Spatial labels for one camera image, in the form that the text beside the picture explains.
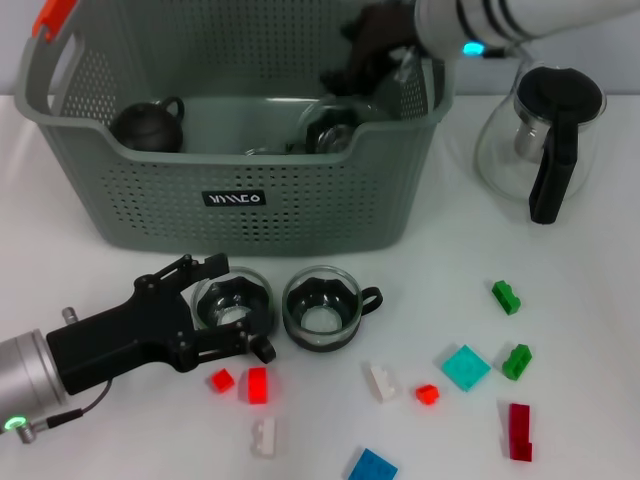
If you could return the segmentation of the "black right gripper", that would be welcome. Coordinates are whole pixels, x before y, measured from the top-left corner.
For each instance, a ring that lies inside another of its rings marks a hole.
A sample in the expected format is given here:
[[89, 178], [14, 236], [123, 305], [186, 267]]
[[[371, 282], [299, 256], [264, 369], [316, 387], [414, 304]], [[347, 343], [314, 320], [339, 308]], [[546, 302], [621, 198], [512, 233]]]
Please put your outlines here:
[[342, 35], [351, 43], [347, 69], [362, 71], [351, 76], [346, 70], [327, 70], [320, 74], [320, 82], [332, 95], [372, 95], [380, 82], [380, 72], [375, 64], [366, 64], [377, 55], [419, 43], [415, 4], [369, 4], [342, 26]]

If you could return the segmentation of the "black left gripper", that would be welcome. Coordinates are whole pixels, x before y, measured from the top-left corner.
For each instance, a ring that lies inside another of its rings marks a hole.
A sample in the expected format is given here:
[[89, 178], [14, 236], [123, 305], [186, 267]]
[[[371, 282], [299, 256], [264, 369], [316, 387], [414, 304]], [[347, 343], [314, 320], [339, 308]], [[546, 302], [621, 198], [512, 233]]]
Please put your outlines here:
[[70, 395], [149, 363], [179, 373], [250, 352], [255, 337], [244, 322], [193, 327], [182, 292], [230, 272], [225, 254], [202, 262], [184, 255], [137, 282], [123, 304], [46, 335], [53, 362]]

